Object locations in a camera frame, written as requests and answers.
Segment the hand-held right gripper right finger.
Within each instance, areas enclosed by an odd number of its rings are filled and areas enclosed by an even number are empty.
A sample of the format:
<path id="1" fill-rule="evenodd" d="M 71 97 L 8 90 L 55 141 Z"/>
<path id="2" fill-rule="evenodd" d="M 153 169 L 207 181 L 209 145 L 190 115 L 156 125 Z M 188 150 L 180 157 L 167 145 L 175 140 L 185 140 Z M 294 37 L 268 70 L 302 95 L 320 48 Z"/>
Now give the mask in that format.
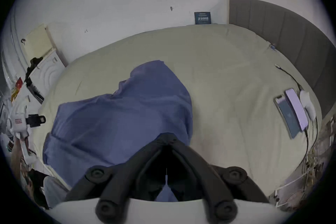
<path id="1" fill-rule="evenodd" d="M 196 185 L 200 187 L 210 223 L 231 223 L 238 214 L 235 198 L 269 203 L 268 198 L 243 168 L 210 165 L 193 149 L 179 141 L 173 133 L 167 134 L 167 145 L 186 169 L 187 175 L 195 178 Z"/>

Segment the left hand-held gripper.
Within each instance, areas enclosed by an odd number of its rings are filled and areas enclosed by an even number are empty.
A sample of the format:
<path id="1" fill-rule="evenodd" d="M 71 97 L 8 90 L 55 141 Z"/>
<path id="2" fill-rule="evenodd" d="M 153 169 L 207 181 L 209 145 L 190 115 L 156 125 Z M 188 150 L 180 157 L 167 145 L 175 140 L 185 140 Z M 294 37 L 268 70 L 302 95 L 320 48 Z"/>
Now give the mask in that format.
<path id="1" fill-rule="evenodd" d="M 45 123 L 46 117 L 38 114 L 38 107 L 33 105 L 13 107 L 7 119 L 7 128 L 19 140 L 24 162 L 28 166 L 37 160 L 33 131 Z"/>

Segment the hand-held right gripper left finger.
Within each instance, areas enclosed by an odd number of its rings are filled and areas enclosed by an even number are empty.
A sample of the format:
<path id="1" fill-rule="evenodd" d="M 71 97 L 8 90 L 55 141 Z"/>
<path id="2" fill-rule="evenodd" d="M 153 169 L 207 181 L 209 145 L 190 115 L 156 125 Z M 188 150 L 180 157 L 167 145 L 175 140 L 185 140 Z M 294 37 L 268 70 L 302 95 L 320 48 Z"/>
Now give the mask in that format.
<path id="1" fill-rule="evenodd" d="M 115 166 L 93 166 L 67 193 L 65 201 L 99 198 L 98 219 L 106 224 L 121 223 L 130 196 L 154 201 L 167 184 L 166 168 L 146 171 L 169 145 L 169 134 L 162 133 L 142 147 L 127 162 Z"/>

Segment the person's left hand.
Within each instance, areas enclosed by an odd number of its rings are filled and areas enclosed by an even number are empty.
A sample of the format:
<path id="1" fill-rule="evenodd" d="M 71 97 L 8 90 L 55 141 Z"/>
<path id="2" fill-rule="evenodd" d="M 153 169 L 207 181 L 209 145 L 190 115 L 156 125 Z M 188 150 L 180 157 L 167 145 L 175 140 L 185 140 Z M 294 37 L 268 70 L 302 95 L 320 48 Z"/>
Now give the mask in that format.
<path id="1" fill-rule="evenodd" d="M 23 158 L 23 152 L 20 144 L 14 145 L 11 153 L 10 167 L 12 171 L 20 170 L 21 159 Z"/>

